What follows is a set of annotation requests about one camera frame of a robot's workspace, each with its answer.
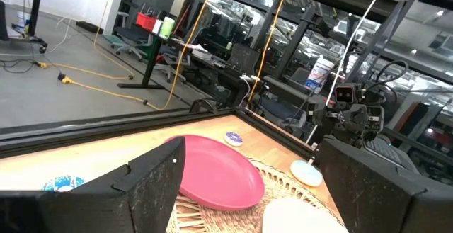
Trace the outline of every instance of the wicker placemat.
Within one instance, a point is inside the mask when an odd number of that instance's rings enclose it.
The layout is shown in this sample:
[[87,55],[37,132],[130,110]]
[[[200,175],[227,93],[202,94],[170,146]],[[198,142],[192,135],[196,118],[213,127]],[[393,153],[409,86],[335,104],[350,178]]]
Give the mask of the wicker placemat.
[[261,233],[263,214],[266,205],[277,198],[299,198],[315,208],[323,210],[332,217],[336,216],[303,185],[285,173],[267,166],[262,162],[250,159],[261,172],[265,184],[265,194],[261,202],[243,211],[218,211],[198,205],[195,201],[179,195],[176,200],[177,218],[174,213],[169,229],[174,232],[250,232]]

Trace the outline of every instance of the concrete floor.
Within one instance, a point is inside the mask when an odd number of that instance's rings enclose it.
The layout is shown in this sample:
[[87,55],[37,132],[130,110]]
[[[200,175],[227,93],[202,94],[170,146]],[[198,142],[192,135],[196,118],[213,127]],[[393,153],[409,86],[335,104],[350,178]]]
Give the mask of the concrete floor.
[[[7,6],[7,23],[16,22],[17,9],[17,6]],[[56,28],[58,20],[57,17],[46,13],[41,13],[38,18],[36,35],[49,44],[47,51],[60,43],[66,32],[67,25],[65,23],[60,23],[59,27]],[[75,28],[70,28],[67,40],[54,52],[47,53],[47,58],[54,63],[68,64],[112,76],[129,75],[124,69],[94,50],[92,34],[84,35],[81,32],[87,33],[85,30],[78,31]],[[118,81],[70,69],[62,69],[62,71],[79,83],[147,99],[158,107],[164,106],[169,96],[168,91],[171,84],[166,82],[163,73],[155,71],[151,77],[154,82],[150,81],[150,84],[163,85],[166,87],[164,90],[120,89],[117,87],[118,82],[141,82],[146,65],[139,63],[137,58],[132,55],[122,54],[117,57],[114,55],[114,50],[110,49],[108,41],[104,38],[99,38],[98,41],[99,50],[134,72],[134,80]],[[33,48],[36,54],[35,60],[47,62],[45,57],[38,53],[39,45],[34,45]],[[29,43],[0,42],[0,59],[31,59],[30,56],[9,57],[1,55],[29,55],[30,52]],[[10,70],[18,72],[27,69],[29,66],[28,63],[21,63]],[[153,108],[144,106],[138,101],[118,98],[76,85],[63,84],[57,80],[58,73],[59,71],[54,67],[49,69],[33,67],[25,74],[11,74],[0,68],[0,108],[2,108],[0,111],[0,127],[17,127],[154,111]],[[178,82],[175,96],[172,97],[167,109],[188,108],[195,99],[203,97],[205,96],[196,89]]]

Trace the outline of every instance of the pink plastic plate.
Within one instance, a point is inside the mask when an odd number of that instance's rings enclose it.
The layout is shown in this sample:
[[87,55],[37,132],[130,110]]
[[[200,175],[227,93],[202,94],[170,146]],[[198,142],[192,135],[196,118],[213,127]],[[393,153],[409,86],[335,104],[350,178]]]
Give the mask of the pink plastic plate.
[[243,210],[261,201],[263,179],[246,157],[207,137],[184,137],[183,195],[217,210]]

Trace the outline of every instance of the yellow cable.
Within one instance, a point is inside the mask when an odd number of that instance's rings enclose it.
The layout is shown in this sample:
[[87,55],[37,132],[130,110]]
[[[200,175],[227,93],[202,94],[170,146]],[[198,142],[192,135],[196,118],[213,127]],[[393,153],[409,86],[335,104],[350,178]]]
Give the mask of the yellow cable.
[[73,70],[77,70],[77,71],[81,71],[81,72],[86,72],[86,73],[89,73],[89,74],[95,74],[97,76],[101,76],[101,77],[104,77],[104,78],[107,78],[107,79],[112,79],[112,80],[129,79],[129,77],[110,76],[110,75],[107,75],[107,74],[101,74],[101,73],[98,73],[98,72],[95,72],[95,71],[91,71],[91,70],[87,70],[87,69],[80,69],[78,67],[72,67],[72,66],[65,65],[65,64],[44,63],[44,62],[38,62],[38,63],[40,64],[40,67],[43,68],[43,69],[48,68],[48,66],[58,66],[58,67],[65,67],[65,68],[68,68],[68,69],[73,69]]
[[277,24],[278,13],[280,12],[280,9],[282,8],[284,1],[285,0],[280,0],[280,4],[278,5],[277,12],[275,13],[275,18],[274,18],[274,22],[272,24],[272,28],[270,29],[269,38],[268,38],[268,41],[266,42],[266,46],[263,49],[263,56],[261,57],[261,65],[260,65],[260,69],[258,70],[257,79],[255,80],[255,84],[253,85],[252,91],[250,92],[250,97],[248,98],[249,102],[252,100],[253,92],[256,89],[256,85],[258,84],[258,81],[260,80],[261,71],[263,70],[263,65],[264,65],[264,61],[265,61],[265,55],[266,55],[266,52],[268,51],[270,40],[272,39],[272,35],[274,33],[275,25]]
[[165,106],[163,108],[160,108],[160,109],[157,109],[157,110],[165,110],[165,108],[167,108],[168,104],[170,103],[171,97],[173,96],[173,92],[174,92],[175,87],[176,87],[176,80],[178,79],[179,67],[181,65],[181,62],[183,61],[184,52],[187,50],[187,47],[189,46],[189,43],[192,40],[192,36],[195,33],[195,30],[197,29],[198,22],[201,19],[201,15],[203,14],[203,10],[205,10],[206,3],[207,3],[207,0],[205,0],[203,2],[203,6],[201,7],[200,14],[198,14],[197,20],[195,21],[195,24],[193,25],[192,31],[190,32],[190,35],[189,35],[189,38],[185,42],[184,48],[181,51],[181,54],[180,54],[180,57],[179,57],[179,60],[178,60],[178,65],[176,66],[175,79],[173,80],[173,85],[172,85],[171,90],[170,90],[170,96],[168,97],[167,102],[165,103]]
[[[181,51],[181,56],[179,57],[179,60],[178,60],[178,65],[176,67],[176,73],[179,73],[179,67],[181,65],[181,62],[182,62],[182,59],[183,59],[183,55],[185,53],[185,51],[187,50],[187,47],[189,46],[189,42],[192,40],[192,36],[193,34],[195,33],[195,30],[197,28],[197,25],[198,25],[198,22],[200,21],[201,19],[201,15],[203,14],[203,11],[205,10],[205,7],[206,7],[206,3],[207,3],[207,0],[205,0],[203,2],[203,6],[200,10],[200,14],[198,14],[198,17],[197,17],[197,20],[193,26],[193,29],[192,31],[190,32],[190,35],[189,35],[189,38],[187,39],[187,42],[184,44],[184,48],[183,50]],[[96,38],[94,40],[94,47],[96,48],[96,39],[98,37],[98,34],[99,34],[99,29],[98,29],[98,33],[96,34]],[[118,64],[119,66],[123,67],[122,65],[120,65],[119,63],[117,63],[115,60],[113,59],[110,59],[112,60],[114,63]],[[95,72],[91,72],[89,70],[84,70],[84,69],[77,69],[77,70],[80,70],[80,71],[84,71],[84,72],[88,72],[88,73],[91,73],[91,74],[96,74],[96,75],[100,75],[100,76],[105,76],[105,75],[101,75],[101,74],[98,74],[98,73],[95,73]],[[169,105],[170,101],[171,101],[171,97],[173,96],[173,92],[175,90],[175,87],[176,87],[176,81],[178,79],[178,75],[176,74],[175,75],[175,79],[173,80],[173,85],[171,87],[171,90],[170,90],[170,95],[168,96],[168,99],[167,99],[167,102],[165,103],[165,106],[163,108],[158,108],[150,103],[148,103],[147,101],[143,100],[143,99],[140,99],[140,98],[137,98],[137,97],[134,97],[134,96],[126,96],[126,95],[122,95],[122,94],[118,94],[118,93],[113,93],[113,92],[110,92],[110,91],[106,91],[106,90],[103,90],[103,89],[99,89],[99,88],[96,88],[96,87],[92,87],[92,86],[88,86],[88,85],[85,85],[85,84],[80,84],[68,77],[65,77],[63,78],[62,82],[64,84],[76,84],[78,86],[81,86],[81,87],[84,87],[84,88],[87,88],[87,89],[90,89],[90,90],[94,90],[94,91],[100,91],[100,92],[103,92],[103,93],[106,93],[106,94],[110,94],[112,96],[117,96],[117,97],[120,97],[120,98],[128,98],[128,99],[133,99],[133,100],[136,100],[136,101],[140,101],[142,103],[145,103],[146,102],[146,105],[147,106],[150,106],[152,107],[153,109],[155,110],[165,110],[167,108],[167,106]]]
[[112,96],[117,96],[117,97],[120,97],[120,98],[132,99],[132,100],[135,100],[135,101],[142,102],[143,104],[146,104],[147,106],[151,106],[152,108],[154,108],[153,105],[151,105],[150,103],[147,103],[147,101],[145,101],[144,99],[137,98],[137,97],[134,97],[134,96],[122,95],[122,94],[106,91],[106,90],[103,90],[103,89],[100,89],[100,88],[96,88],[96,87],[88,86],[88,85],[85,85],[85,84],[81,84],[79,82],[76,82],[76,81],[70,79],[69,77],[64,77],[63,80],[62,80],[62,83],[64,83],[64,84],[75,84],[75,85],[78,85],[78,86],[81,86],[81,87],[84,87],[84,88],[87,88],[87,89],[90,89],[90,90],[100,91],[100,92],[103,92],[103,93],[106,93],[106,94],[109,94],[109,95],[112,95]]
[[102,56],[104,56],[105,58],[109,59],[111,62],[115,63],[116,65],[120,66],[121,68],[123,68],[124,70],[126,70],[127,72],[129,72],[132,76],[132,78],[135,76],[134,72],[130,71],[128,68],[126,68],[125,66],[121,65],[120,63],[116,62],[114,59],[112,59],[111,57],[107,56],[106,54],[104,54],[103,52],[101,52],[100,50],[98,50],[98,48],[96,47],[96,41],[98,40],[98,36],[99,36],[99,31],[101,30],[101,26],[102,26],[102,22],[104,21],[104,17],[105,17],[105,12],[107,11],[107,6],[108,6],[108,1],[105,3],[105,7],[104,7],[104,12],[102,14],[102,18],[101,18],[101,23],[99,23],[99,27],[98,27],[98,32],[96,32],[96,36],[94,38],[94,42],[93,42],[93,46],[94,46],[94,49],[99,52]]

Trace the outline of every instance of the wooden tabletop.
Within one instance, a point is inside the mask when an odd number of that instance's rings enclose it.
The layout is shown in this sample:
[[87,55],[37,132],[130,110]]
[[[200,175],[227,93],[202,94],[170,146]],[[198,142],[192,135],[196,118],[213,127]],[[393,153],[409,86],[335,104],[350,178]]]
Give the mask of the wooden tabletop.
[[[202,135],[226,144],[224,135],[228,131],[243,137],[243,145],[238,149],[242,154],[274,166],[288,176],[292,177],[289,171],[291,163],[302,159],[238,117],[230,115],[0,159],[0,189],[40,190],[54,177],[67,175],[91,181],[159,146],[169,137]],[[336,212],[325,183],[308,189]]]

